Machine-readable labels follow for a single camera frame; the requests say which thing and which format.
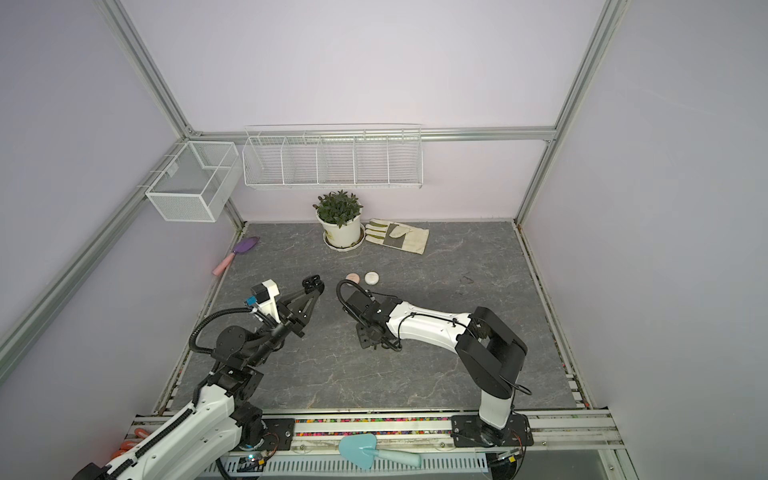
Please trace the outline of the white earbud charging case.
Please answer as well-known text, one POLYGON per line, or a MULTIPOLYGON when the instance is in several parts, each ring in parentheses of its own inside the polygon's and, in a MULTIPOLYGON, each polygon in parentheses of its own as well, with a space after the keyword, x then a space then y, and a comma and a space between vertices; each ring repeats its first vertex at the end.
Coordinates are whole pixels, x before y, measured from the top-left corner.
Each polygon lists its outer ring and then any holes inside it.
POLYGON ((364 280, 368 285, 376 285, 380 280, 380 276, 377 272, 370 271, 365 274, 364 280))

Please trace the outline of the black earbud charging case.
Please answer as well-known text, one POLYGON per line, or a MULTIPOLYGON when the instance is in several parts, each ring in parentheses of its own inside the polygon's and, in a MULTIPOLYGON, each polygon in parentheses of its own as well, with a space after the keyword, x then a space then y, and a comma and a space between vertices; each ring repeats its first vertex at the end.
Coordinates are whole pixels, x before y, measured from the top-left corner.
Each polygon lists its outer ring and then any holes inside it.
POLYGON ((325 290, 325 283, 319 275, 310 275, 302 280, 302 287, 306 294, 321 295, 325 290))

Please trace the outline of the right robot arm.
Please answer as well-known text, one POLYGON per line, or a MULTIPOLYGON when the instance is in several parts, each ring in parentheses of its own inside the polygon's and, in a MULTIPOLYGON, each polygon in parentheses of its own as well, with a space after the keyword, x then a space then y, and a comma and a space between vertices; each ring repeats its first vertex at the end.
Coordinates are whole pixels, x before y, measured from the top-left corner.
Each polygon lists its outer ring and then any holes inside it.
POLYGON ((518 447, 533 444, 530 423, 515 412, 518 382, 528 347, 492 310, 449 313, 415 306, 395 295, 372 292, 352 280, 336 286, 336 296, 356 322, 362 348, 402 350, 405 340, 440 347, 458 356, 481 391, 476 414, 451 417, 451 435, 459 448, 518 447))

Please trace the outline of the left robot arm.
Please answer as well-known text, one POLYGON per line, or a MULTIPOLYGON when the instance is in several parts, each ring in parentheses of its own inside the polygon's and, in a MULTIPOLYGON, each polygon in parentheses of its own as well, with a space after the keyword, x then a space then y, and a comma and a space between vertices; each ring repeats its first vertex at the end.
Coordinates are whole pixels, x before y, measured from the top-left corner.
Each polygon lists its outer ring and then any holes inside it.
POLYGON ((205 317, 188 346, 215 363, 191 400, 137 445, 103 466, 86 465, 76 478, 195 479, 236 447, 261 446, 270 433, 262 410, 250 401, 263 377, 258 368, 290 334, 303 334, 324 289, 319 276, 306 278, 300 290, 287 295, 274 294, 261 284, 245 306, 205 317), (198 345, 199 334, 209 323, 234 314, 252 314, 263 324, 255 331, 230 326, 220 332, 215 347, 198 345))

